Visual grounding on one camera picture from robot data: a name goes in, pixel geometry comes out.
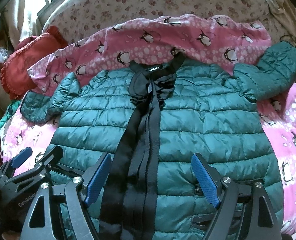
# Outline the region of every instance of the jacket sleeve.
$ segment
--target jacket sleeve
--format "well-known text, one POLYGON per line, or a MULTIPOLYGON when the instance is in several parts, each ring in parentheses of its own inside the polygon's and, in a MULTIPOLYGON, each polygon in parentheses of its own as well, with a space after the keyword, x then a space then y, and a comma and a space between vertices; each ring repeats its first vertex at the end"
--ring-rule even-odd
POLYGON ((287 90, 296 78, 296 48, 281 42, 268 48, 257 66, 237 63, 226 86, 250 101, 274 97, 287 90))
POLYGON ((21 104, 20 112, 28 121, 46 123, 53 116, 61 114, 67 102, 80 93, 80 84, 72 72, 61 81, 51 97, 31 91, 27 92, 21 104))

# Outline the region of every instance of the green fabric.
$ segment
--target green fabric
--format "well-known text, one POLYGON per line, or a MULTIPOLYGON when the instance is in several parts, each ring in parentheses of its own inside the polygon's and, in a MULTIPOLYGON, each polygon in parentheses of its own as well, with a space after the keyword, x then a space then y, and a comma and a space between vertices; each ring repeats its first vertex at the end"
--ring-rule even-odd
POLYGON ((18 107, 20 106, 20 103, 20 100, 11 100, 11 103, 7 107, 4 116, 0 119, 0 129, 16 113, 18 107))
MULTIPOLYGON (((133 74, 129 68, 101 71, 80 88, 70 73, 52 97, 29 92, 21 113, 35 123, 61 114, 51 145, 63 147, 61 163, 85 170, 102 152, 115 153, 135 108, 128 94, 133 74)), ((204 234, 192 228, 192 217, 214 210, 204 197, 194 195, 197 180, 190 162, 195 152, 235 181, 262 179, 281 228, 283 185, 256 101, 286 90, 295 75, 296 49, 285 42, 270 47, 256 67, 236 64, 232 77, 218 65, 184 61, 161 111, 154 240, 196 240, 204 234)), ((59 174, 52 179, 67 180, 59 174)), ((89 208, 97 229, 102 192, 89 208)), ((65 211, 64 220, 70 229, 65 211)))

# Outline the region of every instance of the pink fabric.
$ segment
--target pink fabric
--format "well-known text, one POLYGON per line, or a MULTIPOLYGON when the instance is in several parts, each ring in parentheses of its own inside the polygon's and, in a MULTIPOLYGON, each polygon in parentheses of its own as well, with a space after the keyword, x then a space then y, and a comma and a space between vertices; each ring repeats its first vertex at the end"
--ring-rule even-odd
POLYGON ((20 107, 17 109, 5 137, 2 158, 4 162, 9 161, 26 147, 32 148, 32 157, 16 169, 15 175, 30 170, 37 160, 42 158, 57 126, 57 119, 51 120, 44 125, 35 125, 22 116, 20 107))
POLYGON ((156 20, 138 18, 57 50, 28 69, 28 74, 50 96, 71 71, 84 86, 103 69, 127 67, 130 60, 145 64, 168 62, 173 54, 182 51, 190 58, 217 63, 232 73, 235 63, 252 64, 269 46, 270 36, 259 21, 236 23, 227 16, 201 19, 193 14, 156 20))
MULTIPOLYGON (((201 19, 191 14, 176 18, 163 16, 156 20, 139 18, 106 28, 60 49, 37 62, 28 73, 39 91, 51 96, 60 80, 71 71, 77 74, 83 86, 103 69, 127 67, 130 60, 146 64, 168 62, 173 54, 182 51, 190 58, 219 64, 232 73, 237 62, 255 64, 270 45, 271 39, 260 22, 236 23, 226 16, 201 19)), ((259 102, 258 110, 282 176, 285 196, 283 231, 293 233, 296 231, 296 84, 274 100, 278 102, 259 102)), ((32 129, 33 124, 23 121, 19 110, 16 117, 9 128, 12 137, 5 139, 7 144, 12 140, 9 158, 24 146, 35 147, 34 135, 25 137, 25 131, 32 129), (18 146, 16 138, 22 131, 24 146, 18 146)), ((34 150, 36 153, 45 150, 56 127, 45 126, 44 130, 43 126, 37 126, 37 130, 43 132, 42 137, 39 135, 43 143, 38 144, 40 148, 34 150)), ((25 165, 23 170, 33 167, 34 162, 25 165)))

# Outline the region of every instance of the black ribbon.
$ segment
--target black ribbon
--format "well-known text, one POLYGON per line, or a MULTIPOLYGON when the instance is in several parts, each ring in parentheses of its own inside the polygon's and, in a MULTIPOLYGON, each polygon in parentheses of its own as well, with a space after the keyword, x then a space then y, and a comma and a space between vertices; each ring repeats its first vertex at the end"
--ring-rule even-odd
POLYGON ((157 67, 130 63, 129 85, 136 105, 118 144, 104 188, 100 239, 151 240, 155 231, 160 109, 174 91, 176 71, 184 62, 177 54, 157 67))

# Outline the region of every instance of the blue gripper pad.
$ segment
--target blue gripper pad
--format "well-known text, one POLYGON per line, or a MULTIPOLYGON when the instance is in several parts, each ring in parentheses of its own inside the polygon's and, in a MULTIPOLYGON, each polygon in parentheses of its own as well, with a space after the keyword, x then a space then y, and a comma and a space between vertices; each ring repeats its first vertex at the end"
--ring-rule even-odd
POLYGON ((13 169, 18 169, 30 156, 32 156, 32 149, 26 147, 21 150, 17 156, 12 158, 11 167, 13 167, 13 169))
POLYGON ((220 204, 217 186, 196 154, 192 156, 191 167, 207 201, 217 208, 220 204))
POLYGON ((92 203, 97 201, 102 187, 108 177, 111 167, 111 156, 107 154, 104 160, 101 162, 99 168, 95 172, 95 175, 91 179, 87 187, 87 197, 84 201, 88 208, 92 203))

